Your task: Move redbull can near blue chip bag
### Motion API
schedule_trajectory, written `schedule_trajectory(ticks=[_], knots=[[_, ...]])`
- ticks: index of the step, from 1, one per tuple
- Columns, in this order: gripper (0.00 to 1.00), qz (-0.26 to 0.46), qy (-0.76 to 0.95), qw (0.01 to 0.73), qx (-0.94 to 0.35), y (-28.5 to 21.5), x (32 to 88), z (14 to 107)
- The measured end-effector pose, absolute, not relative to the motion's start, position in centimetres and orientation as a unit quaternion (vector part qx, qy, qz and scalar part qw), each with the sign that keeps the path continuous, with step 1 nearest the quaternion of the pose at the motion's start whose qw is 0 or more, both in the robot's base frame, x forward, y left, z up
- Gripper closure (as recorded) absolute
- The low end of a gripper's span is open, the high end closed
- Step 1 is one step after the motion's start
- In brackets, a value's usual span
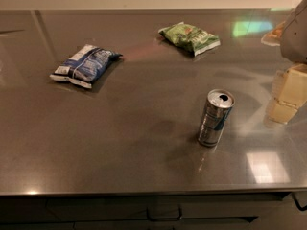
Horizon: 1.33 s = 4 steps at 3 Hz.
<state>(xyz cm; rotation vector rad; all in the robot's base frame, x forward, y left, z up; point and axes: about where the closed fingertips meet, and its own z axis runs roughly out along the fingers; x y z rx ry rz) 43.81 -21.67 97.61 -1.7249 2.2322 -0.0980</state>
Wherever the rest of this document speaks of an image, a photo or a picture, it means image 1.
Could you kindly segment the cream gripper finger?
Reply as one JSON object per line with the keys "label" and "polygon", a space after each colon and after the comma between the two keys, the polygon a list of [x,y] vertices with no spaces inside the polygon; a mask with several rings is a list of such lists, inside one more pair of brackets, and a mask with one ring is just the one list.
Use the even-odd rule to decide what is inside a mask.
{"label": "cream gripper finger", "polygon": [[266,108],[267,117],[277,123],[287,124],[297,113],[298,108],[292,103],[271,98]]}

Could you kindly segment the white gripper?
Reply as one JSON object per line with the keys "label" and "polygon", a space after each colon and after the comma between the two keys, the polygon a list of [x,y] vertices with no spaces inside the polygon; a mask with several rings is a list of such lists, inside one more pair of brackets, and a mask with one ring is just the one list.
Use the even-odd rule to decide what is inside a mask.
{"label": "white gripper", "polygon": [[307,0],[301,0],[285,21],[280,42],[281,55],[292,65],[278,70],[272,83],[272,96],[296,109],[307,102]]}

